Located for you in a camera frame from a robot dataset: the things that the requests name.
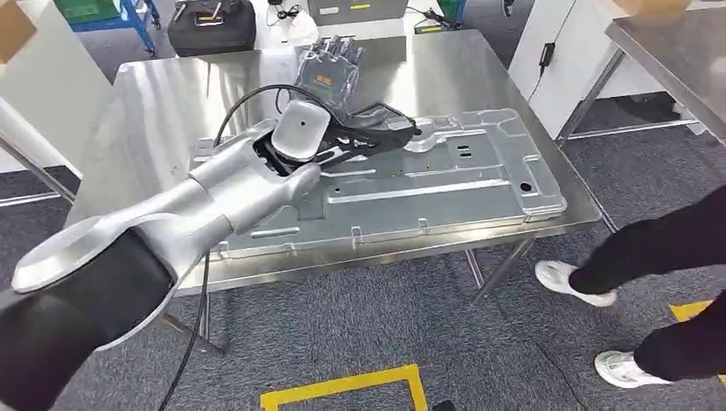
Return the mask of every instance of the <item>white wall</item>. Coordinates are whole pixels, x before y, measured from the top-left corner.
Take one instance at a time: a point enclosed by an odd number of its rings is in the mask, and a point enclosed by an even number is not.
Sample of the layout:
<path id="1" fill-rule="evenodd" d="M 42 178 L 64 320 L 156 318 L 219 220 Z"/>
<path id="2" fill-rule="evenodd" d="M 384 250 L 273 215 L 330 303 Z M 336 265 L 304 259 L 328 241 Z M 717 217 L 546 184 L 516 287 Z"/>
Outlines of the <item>white wall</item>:
<path id="1" fill-rule="evenodd" d="M 67 165 L 80 174 L 83 150 L 113 90 L 51 0 L 19 5 L 38 31 L 0 68 L 0 98 L 12 111 L 0 116 L 0 128 L 40 165 Z M 30 127 L 17 128 L 18 121 Z M 22 167 L 0 153 L 0 172 L 13 170 Z"/>

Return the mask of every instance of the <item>silver robotic arm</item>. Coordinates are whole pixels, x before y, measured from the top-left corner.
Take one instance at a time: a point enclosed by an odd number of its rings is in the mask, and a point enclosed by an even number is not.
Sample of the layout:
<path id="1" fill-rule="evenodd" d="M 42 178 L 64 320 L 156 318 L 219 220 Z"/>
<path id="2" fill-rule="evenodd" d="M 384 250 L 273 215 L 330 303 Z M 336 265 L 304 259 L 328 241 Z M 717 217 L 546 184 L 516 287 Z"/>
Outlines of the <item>silver robotic arm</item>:
<path id="1" fill-rule="evenodd" d="M 88 355 L 162 313 L 211 247 L 310 191 L 329 121 L 294 100 L 279 122 L 223 143 L 176 187 L 78 222 L 23 257 L 0 294 L 0 402 L 50 408 Z"/>

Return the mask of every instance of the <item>blue cart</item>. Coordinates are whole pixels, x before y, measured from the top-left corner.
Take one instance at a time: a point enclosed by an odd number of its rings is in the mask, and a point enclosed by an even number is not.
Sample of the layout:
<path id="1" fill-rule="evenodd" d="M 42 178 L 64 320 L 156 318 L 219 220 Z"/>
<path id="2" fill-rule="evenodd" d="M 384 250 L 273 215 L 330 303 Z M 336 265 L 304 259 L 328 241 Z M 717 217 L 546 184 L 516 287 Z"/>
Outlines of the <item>blue cart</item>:
<path id="1" fill-rule="evenodd" d="M 121 0 L 120 5 L 121 10 L 118 17 L 87 23 L 75 23 L 71 24 L 70 28 L 76 33 L 133 28 L 141 37 L 144 49 L 149 53 L 149 56 L 156 56 L 157 48 L 146 30 L 146 24 L 149 20 L 151 20 L 154 28 L 161 29 L 157 6 L 153 0 Z"/>

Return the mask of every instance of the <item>white sneaker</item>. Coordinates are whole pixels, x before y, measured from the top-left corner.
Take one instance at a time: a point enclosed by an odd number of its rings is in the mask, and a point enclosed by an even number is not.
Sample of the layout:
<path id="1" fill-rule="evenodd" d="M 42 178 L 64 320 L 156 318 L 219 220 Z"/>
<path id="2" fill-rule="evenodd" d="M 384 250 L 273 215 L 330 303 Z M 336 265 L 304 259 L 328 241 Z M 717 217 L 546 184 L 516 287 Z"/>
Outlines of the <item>white sneaker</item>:
<path id="1" fill-rule="evenodd" d="M 605 351 L 595 357 L 595 370 L 605 381 L 620 388 L 635 388 L 648 384 L 671 384 L 653 376 L 635 364 L 633 353 Z"/>
<path id="2" fill-rule="evenodd" d="M 539 261 L 534 266 L 534 275 L 546 288 L 556 293 L 570 294 L 595 307 L 608 307 L 617 299 L 615 290 L 605 294 L 582 294 L 569 285 L 569 275 L 575 271 L 574 265 L 562 261 Z"/>

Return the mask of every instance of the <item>black bag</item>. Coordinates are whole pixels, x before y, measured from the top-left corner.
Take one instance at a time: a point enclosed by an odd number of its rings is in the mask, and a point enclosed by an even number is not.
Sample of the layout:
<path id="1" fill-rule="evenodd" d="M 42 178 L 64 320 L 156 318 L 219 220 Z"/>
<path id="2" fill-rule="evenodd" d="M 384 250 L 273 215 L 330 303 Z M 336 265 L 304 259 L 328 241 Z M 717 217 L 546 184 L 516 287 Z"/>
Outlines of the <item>black bag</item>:
<path id="1" fill-rule="evenodd" d="M 177 17 L 180 7 L 184 7 Z M 195 17 L 218 13 L 223 23 L 199 27 Z M 178 3 L 169 24 L 169 42 L 180 57 L 250 51 L 257 35 L 254 7 L 248 0 L 197 0 Z"/>

